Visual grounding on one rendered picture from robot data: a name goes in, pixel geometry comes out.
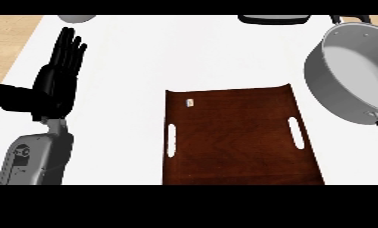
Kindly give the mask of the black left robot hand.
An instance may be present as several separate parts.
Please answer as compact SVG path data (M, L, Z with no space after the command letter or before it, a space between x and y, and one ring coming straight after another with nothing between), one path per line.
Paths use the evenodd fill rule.
M63 27L49 63L41 67L32 88L0 84L0 108L28 112L34 121L63 119L74 107L77 76L87 44L72 28Z

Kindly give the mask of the dark brown wooden tray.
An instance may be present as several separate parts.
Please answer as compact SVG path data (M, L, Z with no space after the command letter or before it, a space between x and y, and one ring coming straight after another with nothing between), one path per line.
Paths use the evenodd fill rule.
M165 124L176 127L176 153L164 157L162 183L320 185L312 145L294 144L288 120L300 118L289 85L168 91Z

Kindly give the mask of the grey metal pot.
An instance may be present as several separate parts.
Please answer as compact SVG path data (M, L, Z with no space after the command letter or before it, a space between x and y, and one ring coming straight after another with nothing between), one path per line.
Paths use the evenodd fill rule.
M343 120L378 126L378 26L368 15L359 22L341 22L332 15L334 27L304 62L309 90Z

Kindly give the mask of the grey round object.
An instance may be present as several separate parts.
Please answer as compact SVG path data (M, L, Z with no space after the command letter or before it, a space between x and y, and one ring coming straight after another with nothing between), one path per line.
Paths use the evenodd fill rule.
M94 15L59 15L63 22L75 24L84 23L94 18Z

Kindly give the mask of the black and grey appliance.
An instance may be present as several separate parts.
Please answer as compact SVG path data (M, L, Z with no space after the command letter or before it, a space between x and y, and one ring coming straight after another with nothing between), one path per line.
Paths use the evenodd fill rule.
M238 19L247 24L260 25L295 25L304 24L309 15L239 15Z

